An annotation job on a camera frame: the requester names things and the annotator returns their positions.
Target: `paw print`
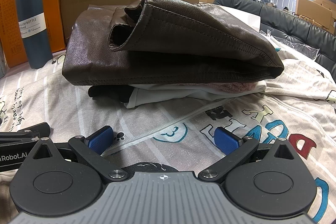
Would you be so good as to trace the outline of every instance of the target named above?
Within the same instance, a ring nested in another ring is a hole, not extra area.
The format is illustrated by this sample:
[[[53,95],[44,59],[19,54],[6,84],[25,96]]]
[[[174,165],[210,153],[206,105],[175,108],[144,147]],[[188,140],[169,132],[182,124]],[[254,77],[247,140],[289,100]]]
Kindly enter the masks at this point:
[[[115,137],[114,137],[114,140],[117,140],[117,141],[120,141],[120,140],[124,140],[124,133],[122,132],[119,132]]]

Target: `folded leather jacket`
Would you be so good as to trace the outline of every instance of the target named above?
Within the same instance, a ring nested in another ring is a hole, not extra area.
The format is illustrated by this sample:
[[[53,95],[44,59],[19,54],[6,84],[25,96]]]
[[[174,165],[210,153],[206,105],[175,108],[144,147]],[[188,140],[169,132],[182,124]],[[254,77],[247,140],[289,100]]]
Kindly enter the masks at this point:
[[[139,0],[82,12],[63,76],[74,85],[251,83],[283,69],[262,35],[216,5]]]

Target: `clear plastic bag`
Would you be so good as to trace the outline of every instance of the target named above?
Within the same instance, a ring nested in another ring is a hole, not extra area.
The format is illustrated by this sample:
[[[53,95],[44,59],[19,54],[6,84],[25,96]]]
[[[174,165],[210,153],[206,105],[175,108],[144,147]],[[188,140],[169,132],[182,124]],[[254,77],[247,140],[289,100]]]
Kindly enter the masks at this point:
[[[267,30],[267,35],[268,36],[271,36],[270,35],[270,30]],[[275,40],[281,42],[282,44],[285,44],[286,46],[288,47],[291,47],[293,48],[294,50],[302,53],[303,55],[309,57],[310,59],[312,60],[316,60],[316,57],[317,57],[317,54],[319,53],[320,49],[319,48],[313,48],[313,47],[310,47],[308,45],[305,45],[305,44],[300,44],[300,43],[294,43],[294,42],[290,42],[286,39],[283,39],[283,38],[280,38],[280,37],[274,37],[272,36]]]

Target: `ribbed gray surface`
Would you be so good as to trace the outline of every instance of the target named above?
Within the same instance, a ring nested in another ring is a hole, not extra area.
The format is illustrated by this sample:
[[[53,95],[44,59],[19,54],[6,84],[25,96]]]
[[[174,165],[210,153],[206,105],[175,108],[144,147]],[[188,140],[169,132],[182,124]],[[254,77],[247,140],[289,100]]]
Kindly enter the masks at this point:
[[[110,183],[100,199],[73,215],[39,218],[20,213],[11,224],[283,224],[314,223],[307,216],[288,220],[260,219],[234,207],[214,183],[197,180],[192,172],[140,173]]]

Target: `bedsheet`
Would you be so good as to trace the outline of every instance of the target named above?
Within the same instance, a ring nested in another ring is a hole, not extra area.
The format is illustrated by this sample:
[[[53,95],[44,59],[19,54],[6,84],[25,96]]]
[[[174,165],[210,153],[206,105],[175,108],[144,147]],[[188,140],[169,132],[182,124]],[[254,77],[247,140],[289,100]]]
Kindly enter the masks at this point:
[[[272,42],[285,70],[266,81],[263,93],[215,102],[180,98],[127,109],[117,98],[87,95],[62,76],[64,55],[39,70],[0,80],[0,130],[17,131],[40,122],[51,139],[66,142],[111,125],[115,141],[103,154],[120,167],[153,165],[159,170],[193,170],[196,175],[225,155],[214,130],[225,127],[263,143],[288,138],[311,171],[318,194],[309,215],[319,223],[336,218],[336,84],[330,73],[295,50]],[[16,212],[8,194],[15,172],[0,174],[0,223]]]

